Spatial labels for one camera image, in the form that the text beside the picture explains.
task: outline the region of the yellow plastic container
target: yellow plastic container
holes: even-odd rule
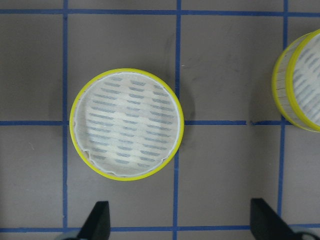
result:
[[[273,69],[272,93],[290,123],[320,132],[320,29],[283,51]]]
[[[183,137],[179,100],[157,76],[138,69],[106,71],[78,93],[70,134],[83,161],[107,178],[146,178],[169,163]]]

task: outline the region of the blue tape line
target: blue tape line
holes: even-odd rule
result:
[[[243,120],[228,121],[228,120],[186,120],[185,125],[246,125],[247,122]],[[0,121],[0,126],[69,126],[69,121]]]
[[[186,120],[185,125],[247,125],[246,121],[228,121],[228,120]]]
[[[68,0],[63,0],[62,120],[68,122]],[[68,127],[62,129],[62,226],[68,227]]]
[[[68,0],[63,1],[63,39],[62,39],[62,120],[68,120]]]
[[[288,0],[283,0],[283,49],[288,45]]]
[[[281,132],[280,132],[280,156],[279,156],[279,176],[278,176],[278,199],[277,214],[282,215],[282,198],[284,185],[284,165],[285,165],[285,136],[286,136],[286,119],[281,116]]]
[[[181,15],[176,16],[175,34],[175,94],[180,99],[180,48],[181,48]]]
[[[68,227],[68,127],[62,129],[62,211],[63,228]]]
[[[307,229],[318,229],[320,228],[320,223],[305,223],[305,224],[290,224],[290,227],[302,227]]]
[[[266,120],[266,121],[251,122],[251,124],[254,126],[261,126],[261,125],[278,125],[278,126],[280,126],[283,123],[285,125],[292,125],[291,122],[288,122],[288,121],[283,122],[282,120]]]
[[[63,126],[63,121],[0,121],[0,126]]]
[[[111,232],[170,232],[171,226],[131,226],[131,227],[111,227]]]
[[[63,14],[63,9],[0,9],[0,14]]]
[[[182,0],[176,0],[176,26],[175,26],[175,94],[180,99],[180,59],[181,59],[181,5]],[[172,240],[177,240],[178,226],[178,195],[179,195],[179,150],[174,156],[173,173],[173,214],[172,214]]]
[[[288,0],[283,0],[283,13],[288,12]],[[288,17],[283,16],[283,49],[288,45]],[[276,212],[282,215],[282,200],[284,187],[284,167],[285,167],[285,137],[286,137],[286,119],[281,116],[281,132],[280,132],[280,156],[279,156],[279,175],[278,175],[278,199]]]
[[[0,14],[64,14],[64,9],[0,9]],[[67,14],[110,15],[195,15],[195,16],[257,16],[318,18],[320,12],[282,11],[217,11],[217,10],[127,10],[127,9],[68,9]]]
[[[282,11],[218,11],[218,10],[182,10],[181,15],[220,15],[220,16],[270,16],[282,17]]]
[[[289,3],[288,0],[283,0],[283,11],[287,13],[289,11]]]
[[[307,226],[318,228],[320,224],[297,224],[296,226]],[[0,233],[62,233],[79,231],[80,227],[67,228],[42,228],[42,227],[21,227],[21,228],[0,228]],[[183,232],[183,231],[228,231],[228,230],[249,230],[248,225],[226,225],[226,226],[122,226],[111,227],[111,232]]]
[[[69,9],[69,14],[176,15],[176,10]]]
[[[63,231],[63,228],[46,227],[0,228],[0,233],[62,233]]]
[[[248,225],[235,226],[179,226],[178,231],[231,231],[231,230],[249,230]]]
[[[179,193],[179,151],[174,156],[174,181],[173,181],[173,227],[178,226],[178,193]]]

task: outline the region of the circular container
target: circular container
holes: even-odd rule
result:
[[[178,98],[157,76],[119,68],[90,80],[76,96],[70,134],[83,161],[107,178],[132,181],[162,169],[184,132]]]
[[[283,51],[273,69],[272,93],[289,122],[320,132],[320,30],[298,38]]]

